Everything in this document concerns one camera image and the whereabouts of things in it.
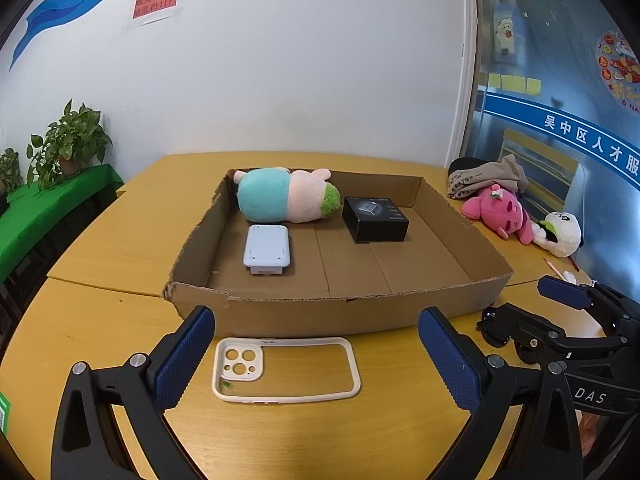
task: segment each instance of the wooden table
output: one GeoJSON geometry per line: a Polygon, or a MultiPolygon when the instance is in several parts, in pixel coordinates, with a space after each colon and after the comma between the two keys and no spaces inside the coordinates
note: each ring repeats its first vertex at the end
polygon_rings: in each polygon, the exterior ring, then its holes
{"type": "MultiPolygon", "coordinates": [[[[568,335],[598,335],[584,312],[541,298],[535,283],[508,286],[510,301],[548,317],[568,335]]],[[[476,332],[478,314],[453,325],[485,353],[522,365],[513,344],[495,349],[476,332]]],[[[0,366],[0,390],[12,402],[8,438],[36,480],[49,478],[53,429],[71,366],[123,364],[149,352],[181,320],[159,298],[49,279],[12,339],[0,366]]],[[[210,480],[423,479],[465,423],[415,328],[349,336],[362,389],[352,399],[313,404],[253,406],[219,400],[211,390],[212,345],[182,400],[166,417],[210,480]]],[[[140,475],[155,478],[123,409],[116,410],[140,475]]],[[[513,431],[512,408],[482,470],[489,478],[513,431]]]]}
{"type": "MultiPolygon", "coordinates": [[[[0,391],[12,402],[8,438],[37,480],[49,478],[52,432],[70,367],[122,364],[150,351],[180,324],[158,296],[184,240],[209,207],[229,168],[283,165],[339,171],[416,174],[439,192],[446,172],[418,164],[309,153],[203,153],[161,159],[124,186],[111,205],[63,255],[34,299],[0,366],[0,391]]],[[[536,283],[549,257],[478,226],[515,270],[497,303],[511,301],[547,316],[569,335],[599,328],[583,312],[540,298],[536,283]]],[[[588,277],[578,276],[586,281],[588,277]]],[[[475,330],[478,314],[453,320],[487,353],[519,364],[513,349],[491,348],[475,330]]],[[[225,403],[211,391],[214,345],[169,423],[209,479],[423,479],[462,428],[457,409],[415,328],[350,336],[362,378],[347,400],[284,406],[225,403]]],[[[123,410],[116,410],[140,474],[155,478],[123,410]]],[[[511,410],[480,478],[498,465],[518,415],[511,410]]]]}
{"type": "MultiPolygon", "coordinates": [[[[216,187],[231,168],[287,166],[335,171],[423,176],[442,194],[444,168],[323,153],[190,153],[162,158],[125,184],[120,198],[103,213],[49,271],[50,278],[159,297],[185,240],[209,208],[216,187]]],[[[450,201],[460,210],[462,201],[450,201]]],[[[548,274],[543,257],[562,272],[573,270],[537,246],[523,246],[515,236],[502,240],[482,222],[476,226],[504,254],[514,275],[510,285],[548,274]]]]}

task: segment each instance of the plush toy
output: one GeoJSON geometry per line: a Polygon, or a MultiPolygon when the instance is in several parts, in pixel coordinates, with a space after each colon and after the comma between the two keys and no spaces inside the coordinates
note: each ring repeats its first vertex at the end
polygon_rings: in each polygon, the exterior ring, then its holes
{"type": "Polygon", "coordinates": [[[288,220],[299,224],[329,216],[340,208],[340,193],[326,182],[329,170],[311,173],[287,168],[261,168],[235,171],[238,206],[251,222],[271,223],[288,220]]]}
{"type": "Polygon", "coordinates": [[[584,243],[578,219],[571,213],[549,213],[532,228],[533,241],[558,258],[571,256],[584,243]]]}
{"type": "Polygon", "coordinates": [[[516,196],[498,184],[481,189],[462,205],[462,214],[484,224],[505,240],[511,233],[517,233],[520,242],[529,245],[533,231],[529,215],[520,205],[516,196]]]}

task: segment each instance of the white plush toy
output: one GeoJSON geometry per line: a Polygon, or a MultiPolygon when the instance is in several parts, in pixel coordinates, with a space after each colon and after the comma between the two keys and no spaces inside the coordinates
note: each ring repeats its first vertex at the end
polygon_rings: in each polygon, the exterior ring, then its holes
{"type": "Polygon", "coordinates": [[[534,243],[558,258],[571,256],[584,243],[578,219],[571,213],[549,213],[531,226],[534,243]]]}

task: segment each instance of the cardboard box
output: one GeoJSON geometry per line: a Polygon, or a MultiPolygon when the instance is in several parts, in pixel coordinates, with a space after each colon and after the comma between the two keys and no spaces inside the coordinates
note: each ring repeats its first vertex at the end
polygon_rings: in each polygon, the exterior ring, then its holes
{"type": "Polygon", "coordinates": [[[428,306],[447,317],[482,310],[513,271],[504,257],[422,177],[333,172],[345,196],[385,196],[409,220],[403,242],[356,244],[341,212],[287,223],[291,264],[254,276],[242,263],[250,223],[236,188],[220,183],[211,208],[174,263],[163,296],[186,318],[216,314],[216,335],[314,337],[412,326],[428,306]]]}

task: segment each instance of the green table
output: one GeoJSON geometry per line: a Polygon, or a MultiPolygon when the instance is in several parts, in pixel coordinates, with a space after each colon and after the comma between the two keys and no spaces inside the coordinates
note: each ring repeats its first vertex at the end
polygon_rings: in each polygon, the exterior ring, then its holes
{"type": "Polygon", "coordinates": [[[101,189],[122,179],[108,164],[82,173],[48,190],[20,186],[9,193],[9,209],[0,216],[0,283],[53,226],[101,189]]]}

